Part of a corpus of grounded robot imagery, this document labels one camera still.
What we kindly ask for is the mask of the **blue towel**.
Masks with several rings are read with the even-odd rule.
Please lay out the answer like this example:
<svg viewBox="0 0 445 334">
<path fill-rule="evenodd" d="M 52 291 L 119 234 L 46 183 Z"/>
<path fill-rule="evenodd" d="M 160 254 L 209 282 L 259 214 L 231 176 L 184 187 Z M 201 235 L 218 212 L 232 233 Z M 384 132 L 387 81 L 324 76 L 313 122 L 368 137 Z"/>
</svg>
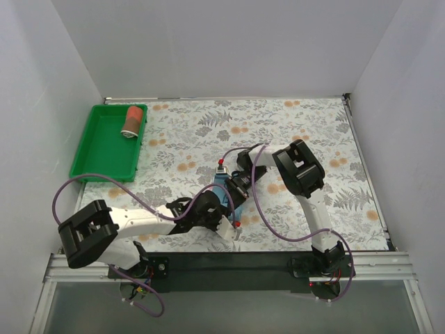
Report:
<svg viewBox="0 0 445 334">
<path fill-rule="evenodd" d="M 214 186 L 211 190 L 217 195 L 220 204 L 226 209 L 228 214 L 227 218 L 234 218 L 236 221 L 239 221 L 241 219 L 241 214 L 243 211 L 242 204 L 245 202 L 245 197 L 243 197 L 241 192 L 234 186 L 234 179 L 235 177 L 230 174 L 216 173 L 212 181 L 213 184 L 219 184 L 227 189 L 230 196 L 228 196 L 226 192 L 218 186 Z M 232 215 L 232 207 L 229 199 L 232 199 L 235 206 L 234 215 Z"/>
</svg>

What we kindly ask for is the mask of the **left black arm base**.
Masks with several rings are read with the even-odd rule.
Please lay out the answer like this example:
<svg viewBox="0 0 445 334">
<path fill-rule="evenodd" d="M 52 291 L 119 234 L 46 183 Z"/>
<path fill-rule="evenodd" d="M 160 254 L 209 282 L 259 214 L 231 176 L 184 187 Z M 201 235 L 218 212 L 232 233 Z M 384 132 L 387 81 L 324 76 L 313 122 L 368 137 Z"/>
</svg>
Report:
<svg viewBox="0 0 445 334">
<path fill-rule="evenodd" d="M 169 275 L 170 258 L 168 256 L 152 256 L 139 257 L 139 262 L 129 269 L 121 269 L 118 271 L 135 279 L 165 279 Z"/>
</svg>

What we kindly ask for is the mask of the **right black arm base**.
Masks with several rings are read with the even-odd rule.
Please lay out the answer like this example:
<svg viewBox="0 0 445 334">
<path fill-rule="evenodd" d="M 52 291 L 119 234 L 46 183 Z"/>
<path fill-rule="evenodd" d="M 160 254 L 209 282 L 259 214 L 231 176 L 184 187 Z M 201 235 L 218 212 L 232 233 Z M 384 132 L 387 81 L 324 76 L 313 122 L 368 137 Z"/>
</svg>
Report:
<svg viewBox="0 0 445 334">
<path fill-rule="evenodd" d="M 296 278 L 332 278 L 338 275 L 340 278 L 346 278 L 351 272 L 355 275 L 349 255 L 343 256 L 334 264 L 325 266 L 313 253 L 299 252 L 291 256 L 287 266 Z"/>
</svg>

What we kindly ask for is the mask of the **orange brown bear towel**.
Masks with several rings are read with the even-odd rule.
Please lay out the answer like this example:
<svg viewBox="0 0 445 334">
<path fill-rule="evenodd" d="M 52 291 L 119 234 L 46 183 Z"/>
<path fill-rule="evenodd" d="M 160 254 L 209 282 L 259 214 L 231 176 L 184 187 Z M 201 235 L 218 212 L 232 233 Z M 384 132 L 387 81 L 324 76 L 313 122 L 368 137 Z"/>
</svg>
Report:
<svg viewBox="0 0 445 334">
<path fill-rule="evenodd" d="M 127 110 L 121 135 L 125 138 L 138 137 L 143 121 L 143 110 L 138 106 L 130 106 Z"/>
</svg>

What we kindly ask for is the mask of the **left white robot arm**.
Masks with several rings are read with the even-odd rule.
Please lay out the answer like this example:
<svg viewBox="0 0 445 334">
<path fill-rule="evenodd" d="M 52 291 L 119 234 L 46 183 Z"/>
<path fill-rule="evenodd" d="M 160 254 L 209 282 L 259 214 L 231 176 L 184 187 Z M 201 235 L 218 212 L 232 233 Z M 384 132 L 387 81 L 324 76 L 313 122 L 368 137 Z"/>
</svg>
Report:
<svg viewBox="0 0 445 334">
<path fill-rule="evenodd" d="M 58 233 L 69 268 L 102 262 L 128 270 L 148 258 L 138 236 L 183 234 L 194 227 L 204 227 L 229 241 L 236 237 L 228 208 L 212 191 L 204 191 L 195 200 L 180 198 L 153 212 L 109 207 L 104 200 L 95 200 L 63 221 Z"/>
</svg>

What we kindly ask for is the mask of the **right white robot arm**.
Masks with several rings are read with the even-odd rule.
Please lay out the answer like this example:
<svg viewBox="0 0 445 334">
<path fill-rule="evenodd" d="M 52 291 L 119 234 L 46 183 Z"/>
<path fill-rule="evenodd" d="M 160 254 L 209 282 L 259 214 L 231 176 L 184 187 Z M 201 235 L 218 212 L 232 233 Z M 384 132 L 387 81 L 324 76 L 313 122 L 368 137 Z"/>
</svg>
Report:
<svg viewBox="0 0 445 334">
<path fill-rule="evenodd" d="M 249 198 L 252 190 L 255 206 L 266 227 L 279 239 L 287 242 L 311 240 L 314 262 L 319 272 L 335 273 L 345 257 L 346 245 L 341 236 L 332 230 L 332 224 L 324 201 L 325 171 L 307 144 L 296 140 L 288 145 L 256 144 L 239 148 L 236 163 L 239 170 L 225 173 L 224 186 L 228 199 L 240 205 Z M 297 239 L 280 235 L 266 220 L 257 197 L 257 180 L 268 168 L 276 168 L 285 189 L 300 203 L 310 234 Z"/>
</svg>

